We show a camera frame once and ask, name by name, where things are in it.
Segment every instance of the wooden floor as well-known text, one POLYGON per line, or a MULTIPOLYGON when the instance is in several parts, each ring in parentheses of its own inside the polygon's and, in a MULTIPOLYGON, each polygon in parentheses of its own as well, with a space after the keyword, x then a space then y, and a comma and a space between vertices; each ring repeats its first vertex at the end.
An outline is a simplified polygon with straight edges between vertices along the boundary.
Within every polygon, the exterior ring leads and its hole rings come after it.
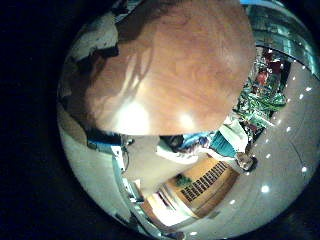
POLYGON ((208 158, 183 172, 183 175, 192 180, 189 186, 178 187, 177 179, 171 178, 161 190, 167 193, 168 199, 182 201, 195 216, 201 218, 219 204, 239 174, 226 163, 208 158))

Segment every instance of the recessed light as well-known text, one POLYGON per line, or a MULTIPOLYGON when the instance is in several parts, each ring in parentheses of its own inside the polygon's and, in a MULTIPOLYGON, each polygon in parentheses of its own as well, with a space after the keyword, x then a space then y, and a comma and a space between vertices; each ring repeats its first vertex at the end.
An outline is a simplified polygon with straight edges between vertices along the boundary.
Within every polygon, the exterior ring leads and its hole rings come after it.
POLYGON ((264 185, 264 186, 261 187, 261 192, 262 193, 268 193, 269 191, 270 191, 269 186, 264 185))

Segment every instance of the person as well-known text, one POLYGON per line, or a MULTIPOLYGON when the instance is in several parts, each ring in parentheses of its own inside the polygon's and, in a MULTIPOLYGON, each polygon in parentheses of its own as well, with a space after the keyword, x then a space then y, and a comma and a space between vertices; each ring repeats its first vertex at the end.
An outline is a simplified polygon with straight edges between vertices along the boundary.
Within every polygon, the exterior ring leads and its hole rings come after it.
POLYGON ((165 142, 174 152, 180 154, 198 155, 199 153, 207 153, 218 161, 235 161, 245 172, 251 172, 257 166, 257 159, 246 153, 248 136, 238 119, 233 116, 228 116, 218 131, 161 138, 163 140, 166 138, 179 139, 179 141, 165 142))

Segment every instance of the green plant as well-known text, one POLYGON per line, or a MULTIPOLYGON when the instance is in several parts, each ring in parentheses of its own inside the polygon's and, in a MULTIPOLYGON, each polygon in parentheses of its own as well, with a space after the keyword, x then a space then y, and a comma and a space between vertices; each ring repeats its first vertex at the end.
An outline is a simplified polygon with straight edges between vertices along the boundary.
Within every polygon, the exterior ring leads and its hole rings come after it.
POLYGON ((192 183, 191 178, 184 176, 183 174, 179 174, 176 178, 177 187, 187 187, 192 183))

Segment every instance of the ceiling light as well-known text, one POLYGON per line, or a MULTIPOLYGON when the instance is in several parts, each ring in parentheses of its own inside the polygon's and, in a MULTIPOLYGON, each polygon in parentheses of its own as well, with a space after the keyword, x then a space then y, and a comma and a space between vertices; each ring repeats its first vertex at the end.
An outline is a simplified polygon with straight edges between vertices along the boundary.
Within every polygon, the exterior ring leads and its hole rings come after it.
POLYGON ((270 191, 269 186, 267 186, 267 185, 262 186, 262 188, 261 188, 262 193, 268 193, 269 191, 270 191))

